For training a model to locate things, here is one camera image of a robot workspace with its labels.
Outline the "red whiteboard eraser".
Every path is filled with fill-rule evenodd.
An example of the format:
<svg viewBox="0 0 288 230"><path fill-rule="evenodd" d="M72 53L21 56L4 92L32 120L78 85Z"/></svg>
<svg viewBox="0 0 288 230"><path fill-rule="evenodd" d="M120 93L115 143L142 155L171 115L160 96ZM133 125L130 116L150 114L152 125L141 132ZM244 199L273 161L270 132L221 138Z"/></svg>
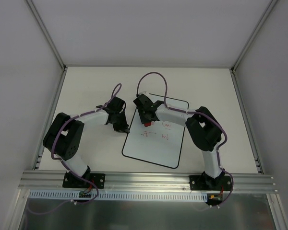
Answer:
<svg viewBox="0 0 288 230"><path fill-rule="evenodd" d="M144 123L144 126L145 126L145 127L149 127L149 126L151 126L151 125L152 125L151 122Z"/></svg>

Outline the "white whiteboard black rim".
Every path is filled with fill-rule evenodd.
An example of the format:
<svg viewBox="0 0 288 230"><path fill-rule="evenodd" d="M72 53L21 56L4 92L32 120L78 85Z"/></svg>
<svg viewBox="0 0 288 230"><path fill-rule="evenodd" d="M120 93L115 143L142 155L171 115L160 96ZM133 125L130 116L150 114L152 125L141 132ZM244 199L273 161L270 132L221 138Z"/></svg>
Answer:
<svg viewBox="0 0 288 230"><path fill-rule="evenodd" d="M179 166L185 127L169 121L141 123L134 111L122 155L139 161L176 169Z"/></svg>

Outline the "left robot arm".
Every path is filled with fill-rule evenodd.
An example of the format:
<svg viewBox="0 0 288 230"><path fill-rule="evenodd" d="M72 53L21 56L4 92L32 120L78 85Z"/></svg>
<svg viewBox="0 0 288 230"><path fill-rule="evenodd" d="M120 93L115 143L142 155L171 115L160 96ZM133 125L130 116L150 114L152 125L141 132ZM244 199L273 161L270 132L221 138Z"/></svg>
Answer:
<svg viewBox="0 0 288 230"><path fill-rule="evenodd" d="M84 129L111 124L114 131L128 134L125 109L126 102L115 96L105 105L75 117L66 113L56 115L43 139L43 146L50 151L52 159L59 160L67 169L68 182L86 187L91 180L90 167L77 154Z"/></svg>

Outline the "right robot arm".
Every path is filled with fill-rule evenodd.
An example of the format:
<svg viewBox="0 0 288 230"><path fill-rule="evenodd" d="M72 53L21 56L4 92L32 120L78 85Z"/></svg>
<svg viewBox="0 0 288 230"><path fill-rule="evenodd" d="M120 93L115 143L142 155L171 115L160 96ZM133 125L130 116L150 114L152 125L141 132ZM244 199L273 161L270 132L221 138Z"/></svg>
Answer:
<svg viewBox="0 0 288 230"><path fill-rule="evenodd" d="M200 188L218 189L225 175L218 153L223 129L210 111L201 106L197 110L174 107L165 101L152 101L147 93L137 94L133 101L142 124L155 121L171 122L185 127L194 143L202 151L204 171L196 183Z"/></svg>

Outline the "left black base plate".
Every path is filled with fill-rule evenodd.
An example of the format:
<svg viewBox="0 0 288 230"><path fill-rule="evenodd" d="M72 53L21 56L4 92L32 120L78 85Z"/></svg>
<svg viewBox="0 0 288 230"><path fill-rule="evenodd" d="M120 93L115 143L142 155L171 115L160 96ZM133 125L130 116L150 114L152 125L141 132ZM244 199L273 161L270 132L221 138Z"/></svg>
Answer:
<svg viewBox="0 0 288 230"><path fill-rule="evenodd" d="M104 188L105 174L103 173L91 173L85 172L83 178L91 181L98 189ZM63 188L81 188L87 189L91 186L88 182L85 182L76 176L72 175L70 172L65 173L62 187Z"/></svg>

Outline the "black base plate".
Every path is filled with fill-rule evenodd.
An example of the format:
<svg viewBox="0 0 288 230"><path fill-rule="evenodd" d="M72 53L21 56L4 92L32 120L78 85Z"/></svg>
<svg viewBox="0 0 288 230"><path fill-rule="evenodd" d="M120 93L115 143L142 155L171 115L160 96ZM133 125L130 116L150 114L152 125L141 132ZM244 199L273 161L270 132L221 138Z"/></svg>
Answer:
<svg viewBox="0 0 288 230"><path fill-rule="evenodd" d="M205 178L203 175L190 175L189 176L190 189L192 191L230 191L233 183L232 179L223 175L215 179Z"/></svg>
<svg viewBox="0 0 288 230"><path fill-rule="evenodd" d="M91 181L98 189L104 188L105 174L103 173L91 173L85 172L83 178ZM63 188L81 188L87 189L91 186L88 182L85 182L76 176L72 175L70 172L65 173L62 187Z"/></svg>

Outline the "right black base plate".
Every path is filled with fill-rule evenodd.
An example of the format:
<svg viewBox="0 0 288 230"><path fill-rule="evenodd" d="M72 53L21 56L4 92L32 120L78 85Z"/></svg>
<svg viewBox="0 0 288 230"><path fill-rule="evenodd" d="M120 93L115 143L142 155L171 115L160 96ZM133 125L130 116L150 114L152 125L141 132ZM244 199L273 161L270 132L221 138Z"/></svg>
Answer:
<svg viewBox="0 0 288 230"><path fill-rule="evenodd" d="M190 189L192 191L230 191L233 183L232 179L223 175L215 179L205 178L203 175L190 175L189 176Z"/></svg>

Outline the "aluminium mounting rail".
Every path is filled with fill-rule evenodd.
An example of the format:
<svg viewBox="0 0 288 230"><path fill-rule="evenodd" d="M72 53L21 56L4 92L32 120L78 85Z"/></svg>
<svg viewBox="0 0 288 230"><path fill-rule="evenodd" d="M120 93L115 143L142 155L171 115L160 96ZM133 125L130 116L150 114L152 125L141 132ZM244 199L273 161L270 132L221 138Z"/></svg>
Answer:
<svg viewBox="0 0 288 230"><path fill-rule="evenodd" d="M189 192L187 173L105 172L105 190L137 192ZM19 189L61 189L65 171L24 171ZM277 194L277 183L267 174L233 174L233 192Z"/></svg>

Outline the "left aluminium frame post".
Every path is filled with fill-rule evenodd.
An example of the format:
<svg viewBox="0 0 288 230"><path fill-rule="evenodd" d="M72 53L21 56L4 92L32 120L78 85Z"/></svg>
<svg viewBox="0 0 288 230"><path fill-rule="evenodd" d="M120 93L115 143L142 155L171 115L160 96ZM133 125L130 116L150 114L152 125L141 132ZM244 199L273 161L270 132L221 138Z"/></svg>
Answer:
<svg viewBox="0 0 288 230"><path fill-rule="evenodd" d="M25 3L27 5L27 7L29 8L30 12L32 13L33 18L36 21L37 25L39 26L39 28L40 28L48 46L50 47L59 67L63 71L65 71L66 65L65 65L61 55L59 54L59 52L55 46L55 43L53 42L53 39L51 38L51 35L50 35L50 33L49 33L49 31L48 31L48 29L47 29L47 27L43 21L38 9L37 9L34 1L33 0L25 0Z"/></svg>

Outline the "aluminium frame post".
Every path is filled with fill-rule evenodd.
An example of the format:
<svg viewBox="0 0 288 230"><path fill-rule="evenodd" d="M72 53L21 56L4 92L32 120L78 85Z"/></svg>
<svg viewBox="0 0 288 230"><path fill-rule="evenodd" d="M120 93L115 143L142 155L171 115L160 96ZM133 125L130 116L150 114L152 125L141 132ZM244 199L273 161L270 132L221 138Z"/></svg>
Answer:
<svg viewBox="0 0 288 230"><path fill-rule="evenodd" d="M254 43L256 37L258 36L260 30L263 28L265 22L267 21L267 19L269 18L270 14L272 13L272 11L274 10L274 8L276 7L276 5L278 4L278 0L270 0L268 5L266 6L264 12L262 13L261 17L259 18L258 22L256 23L254 29L252 30L250 36L248 37L245 45L243 46L240 54L238 55L235 63L233 64L233 66L231 67L231 71L234 73L240 63L242 62L244 56L246 55L246 53L248 52L248 50L251 48L252 44Z"/></svg>
<svg viewBox="0 0 288 230"><path fill-rule="evenodd" d="M25 0L25 3L27 5L27 7L29 8L30 12L32 13L33 18L36 21L37 25L39 26L39 28L40 28L48 46L50 47L59 67L63 71L65 71L66 65L65 65L61 55L59 54L59 52L55 46L55 43L53 42L53 39L51 38L51 35L50 35L50 33L49 33L49 31L48 31L48 29L47 29L47 27L43 21L38 9L37 9L34 1L33 0Z"/></svg>

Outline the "right aluminium frame post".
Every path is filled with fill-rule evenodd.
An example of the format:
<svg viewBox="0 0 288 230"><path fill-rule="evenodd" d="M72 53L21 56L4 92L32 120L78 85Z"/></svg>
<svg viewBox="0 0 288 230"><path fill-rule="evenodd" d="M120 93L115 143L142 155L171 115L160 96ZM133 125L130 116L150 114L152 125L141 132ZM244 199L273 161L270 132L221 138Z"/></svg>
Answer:
<svg viewBox="0 0 288 230"><path fill-rule="evenodd" d="M267 19L269 18L270 14L272 13L272 11L274 10L274 8L276 7L276 5L278 4L278 0L270 0L268 5L266 6L264 12L262 13L261 17L259 18L258 22L256 23L254 29L252 30L250 36L248 37L245 45L243 46L240 54L238 55L235 63L233 64L233 66L231 67L231 71L234 73L240 63L242 62L244 56L246 55L246 53L248 52L248 50L251 48L252 44L254 43L256 37L258 36L260 30L263 28L265 22L267 21Z"/></svg>

